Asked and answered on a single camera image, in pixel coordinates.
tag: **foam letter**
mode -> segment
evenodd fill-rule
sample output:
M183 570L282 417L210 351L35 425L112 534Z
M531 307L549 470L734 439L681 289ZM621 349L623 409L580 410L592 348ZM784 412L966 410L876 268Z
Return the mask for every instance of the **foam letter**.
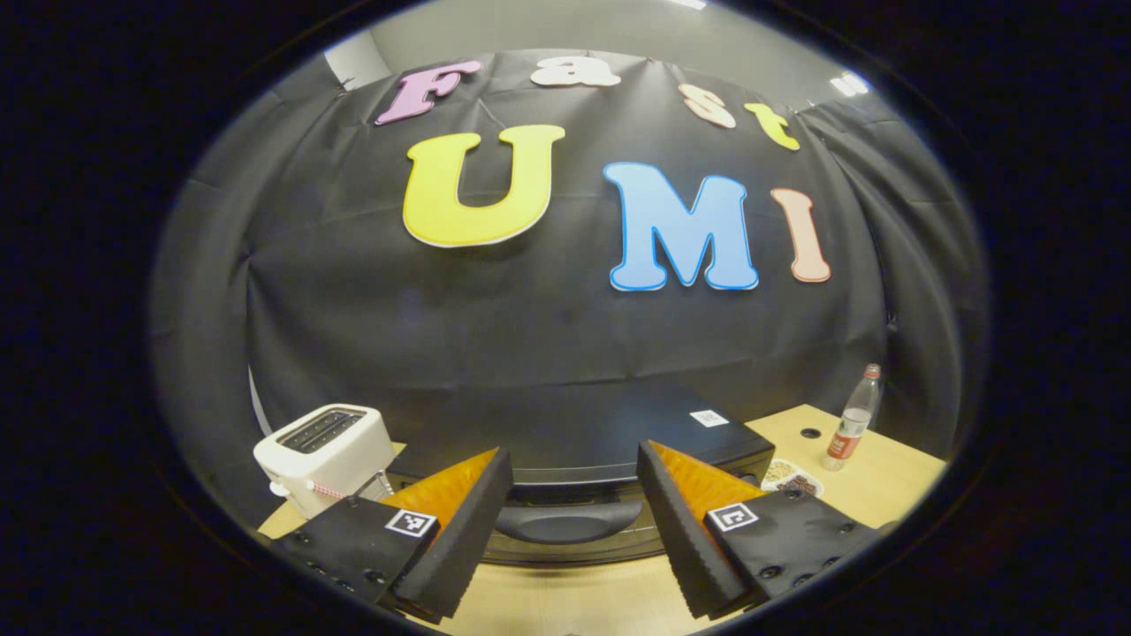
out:
M621 78L613 75L608 65L597 58L581 55L550 58L538 62L538 66L542 68L534 71L530 81L542 86L569 86L578 83L588 86L613 86L621 83Z
M777 145L783 148L789 148L791 151L796 151L801 147L801 144L796 139L789 137L785 134L785 129L789 126L785 118L774 112L766 104L745 104L746 110L758 115L758 123L762 124L762 130L770 139L777 143Z
M448 65L420 72L413 72L400 78L400 92L392 100L389 110L377 118L377 124L389 123L406 117L423 114L432 110L433 104L429 93L442 97L456 89L461 72L475 72L483 68L478 61Z
M770 196L785 210L789 235L793 237L793 277L803 283L820 283L832 275L821 256L821 243L813 227L813 201L805 195L785 188L770 190Z
M683 93L683 96L687 97L687 100L683 100L683 103L701 119L706 119L723 128L735 127L734 118L723 108L726 104L723 103L723 100L718 98L718 95L691 84L681 84L680 93Z
M516 126L500 132L499 139L515 147L510 191L482 207L459 203L464 154L480 145L478 135L444 135L414 145L408 148L413 171L405 191L405 227L439 248L486 246L529 230L550 205L550 151L564 136L556 126Z
M621 291L658 290L667 282L667 270L656 263L655 238L685 286L699 275L708 243L711 264L707 284L717 290L750 290L758 272L750 265L750 246L742 214L746 189L725 177L707 177L699 186L691 212L671 183L655 166L642 163L611 163L605 179L621 190L624 220L624 259L610 273Z

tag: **screw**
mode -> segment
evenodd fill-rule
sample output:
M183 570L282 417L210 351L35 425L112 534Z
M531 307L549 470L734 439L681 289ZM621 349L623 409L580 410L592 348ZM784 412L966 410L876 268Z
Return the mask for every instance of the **screw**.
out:
M385 584L385 573L372 569L365 569L364 571L362 571L362 576L364 576L365 581L370 583L375 583L377 585Z

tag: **bottle label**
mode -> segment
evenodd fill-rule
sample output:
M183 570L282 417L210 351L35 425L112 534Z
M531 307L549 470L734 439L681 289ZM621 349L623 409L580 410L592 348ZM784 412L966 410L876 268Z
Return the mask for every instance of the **bottle label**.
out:
M852 452L856 449L857 444L860 444L860 437L844 437L840 431L837 431L832 436L832 441L829 442L829 457L847 459L852 456Z

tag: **blue letter m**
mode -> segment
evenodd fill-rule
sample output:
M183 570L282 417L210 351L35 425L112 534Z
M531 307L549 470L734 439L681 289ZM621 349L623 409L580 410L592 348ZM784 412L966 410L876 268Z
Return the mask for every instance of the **blue letter m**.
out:
M656 242L685 286L699 275L707 246L711 264L707 284L717 290L750 290L758 272L750 265L742 199L746 189L725 177L703 179L691 212L683 206L664 173L642 163L611 163L605 178L621 190L624 215L624 260L613 268L610 280L621 291L658 290L667 282L667 270L656 263Z

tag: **plastic water bottle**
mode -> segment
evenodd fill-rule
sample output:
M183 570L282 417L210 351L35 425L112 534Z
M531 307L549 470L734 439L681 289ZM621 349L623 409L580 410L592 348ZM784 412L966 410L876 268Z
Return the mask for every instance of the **plastic water bottle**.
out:
M829 449L821 457L821 466L829 471L839 471L845 459L852 457L853 450L860 444L860 438L872 422L872 414L880 406L880 366L869 364L864 369L864 378L853 389L840 416L840 427L829 442Z

